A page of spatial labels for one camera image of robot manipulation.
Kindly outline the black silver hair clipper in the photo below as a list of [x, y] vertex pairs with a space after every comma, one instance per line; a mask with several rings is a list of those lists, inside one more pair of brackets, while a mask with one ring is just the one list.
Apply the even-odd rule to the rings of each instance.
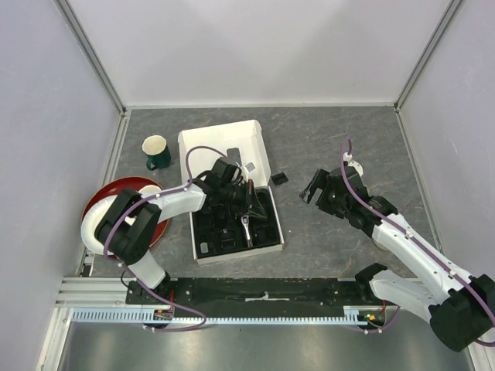
[[240, 221], [241, 221], [241, 225], [243, 226], [243, 231], [244, 231], [244, 236], [245, 236], [245, 239], [247, 242], [247, 246], [253, 247], [253, 239], [252, 239], [252, 235], [251, 235], [251, 232], [249, 229], [249, 227], [250, 227], [249, 216], [242, 216], [240, 218]]

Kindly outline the black comb guard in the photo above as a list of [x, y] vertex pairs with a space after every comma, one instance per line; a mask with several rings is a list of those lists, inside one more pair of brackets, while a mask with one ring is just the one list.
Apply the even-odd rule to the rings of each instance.
[[277, 233], [276, 233], [276, 229], [270, 226], [265, 226], [257, 229], [255, 232], [255, 236], [257, 239], [257, 243], [259, 244], [263, 244], [263, 243], [273, 244], [274, 240], [277, 237]]
[[288, 182], [288, 176], [284, 172], [279, 172], [271, 176], [271, 181], [275, 186], [280, 186]]
[[237, 247], [237, 241], [234, 237], [225, 236], [220, 238], [220, 249], [222, 251], [232, 251]]
[[261, 203], [252, 206], [252, 217], [260, 220], [269, 220], [271, 218], [272, 204]]

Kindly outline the white cardboard box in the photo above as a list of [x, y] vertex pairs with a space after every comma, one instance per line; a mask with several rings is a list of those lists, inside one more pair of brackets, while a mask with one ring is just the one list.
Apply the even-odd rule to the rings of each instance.
[[195, 261], [208, 264], [282, 250], [260, 123], [181, 131], [178, 144], [182, 180], [191, 180], [207, 195], [189, 215]]

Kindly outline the small white oil bottle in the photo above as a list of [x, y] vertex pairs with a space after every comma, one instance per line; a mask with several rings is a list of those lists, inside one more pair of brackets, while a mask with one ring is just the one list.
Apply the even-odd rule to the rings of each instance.
[[208, 249], [208, 243], [206, 243], [206, 242], [201, 243], [200, 244], [200, 251], [201, 251], [202, 254], [207, 253], [209, 251], [209, 249]]

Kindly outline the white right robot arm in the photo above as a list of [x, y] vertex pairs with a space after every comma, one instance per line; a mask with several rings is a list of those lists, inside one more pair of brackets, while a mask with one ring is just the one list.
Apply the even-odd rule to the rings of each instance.
[[398, 209], [382, 196], [370, 196], [351, 166], [316, 171], [300, 193], [324, 213], [347, 220], [380, 248], [393, 253], [420, 280], [414, 283], [374, 263], [356, 274], [354, 294], [363, 304], [393, 303], [429, 323], [437, 338], [460, 352], [472, 343], [493, 346], [482, 336], [494, 328], [494, 281], [473, 276], [418, 235]]

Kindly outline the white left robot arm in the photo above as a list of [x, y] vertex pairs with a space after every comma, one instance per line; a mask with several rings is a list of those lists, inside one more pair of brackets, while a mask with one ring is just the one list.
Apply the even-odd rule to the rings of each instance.
[[143, 285], [142, 293], [153, 304], [169, 297], [169, 274], [149, 251], [159, 223], [174, 216], [195, 213], [208, 203], [230, 204], [243, 216], [254, 209], [254, 182], [245, 180], [241, 169], [225, 157], [211, 170], [178, 187], [148, 196], [133, 189], [122, 190], [94, 229], [103, 255], [115, 255]]

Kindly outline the black plastic tray insert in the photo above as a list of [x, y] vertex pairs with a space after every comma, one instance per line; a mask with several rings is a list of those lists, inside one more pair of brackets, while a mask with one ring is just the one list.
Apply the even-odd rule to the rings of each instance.
[[190, 214], [193, 255], [198, 264], [249, 257], [282, 250], [284, 238], [271, 188], [257, 187], [267, 217], [249, 216], [247, 224], [229, 204], [205, 205]]

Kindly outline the cream paper cup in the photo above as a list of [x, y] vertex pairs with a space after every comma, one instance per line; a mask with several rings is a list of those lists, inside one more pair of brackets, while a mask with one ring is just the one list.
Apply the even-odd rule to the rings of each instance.
[[144, 193], [157, 193], [157, 192], [161, 192], [161, 191], [162, 191], [162, 188], [158, 185], [146, 185], [139, 190], [139, 192], [142, 194], [144, 194]]
[[171, 154], [167, 140], [161, 135], [147, 137], [142, 143], [142, 150], [147, 156], [146, 168], [149, 171], [168, 168], [171, 163]]

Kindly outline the cream ceramic mug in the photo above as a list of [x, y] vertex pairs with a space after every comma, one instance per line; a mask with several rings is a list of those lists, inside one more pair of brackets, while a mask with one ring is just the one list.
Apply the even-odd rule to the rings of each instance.
[[388, 244], [387, 244], [387, 241], [388, 241], [388, 238], [387, 237], [373, 237], [372, 238], [374, 244], [379, 248], [379, 249], [382, 249], [382, 250], [385, 250], [385, 251], [389, 251], [389, 247], [388, 247]]

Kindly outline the white plate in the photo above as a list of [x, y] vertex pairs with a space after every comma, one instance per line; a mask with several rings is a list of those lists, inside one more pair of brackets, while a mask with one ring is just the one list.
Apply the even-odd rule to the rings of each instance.
[[97, 225], [109, 210], [111, 204], [117, 198], [116, 195], [108, 196], [98, 201], [87, 211], [80, 226], [80, 236], [84, 246], [92, 253], [102, 255], [104, 245], [95, 237]]

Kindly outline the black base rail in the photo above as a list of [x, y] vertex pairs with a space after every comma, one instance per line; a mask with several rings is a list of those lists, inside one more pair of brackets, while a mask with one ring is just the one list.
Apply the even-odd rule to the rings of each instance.
[[392, 309], [355, 280], [337, 278], [172, 279], [155, 289], [177, 306], [174, 314], [199, 316], [341, 315], [345, 306]]

